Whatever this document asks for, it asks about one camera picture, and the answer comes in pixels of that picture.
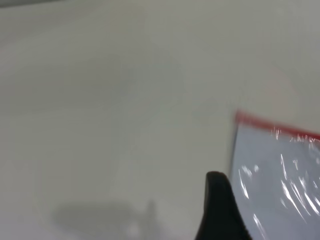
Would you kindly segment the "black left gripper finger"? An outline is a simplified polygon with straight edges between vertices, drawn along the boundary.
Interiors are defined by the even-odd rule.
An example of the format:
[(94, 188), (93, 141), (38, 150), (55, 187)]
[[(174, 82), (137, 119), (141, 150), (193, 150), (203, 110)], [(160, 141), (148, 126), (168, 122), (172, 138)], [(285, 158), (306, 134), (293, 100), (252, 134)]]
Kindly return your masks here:
[(228, 177), (210, 171), (205, 177), (204, 207), (196, 240), (250, 240)]

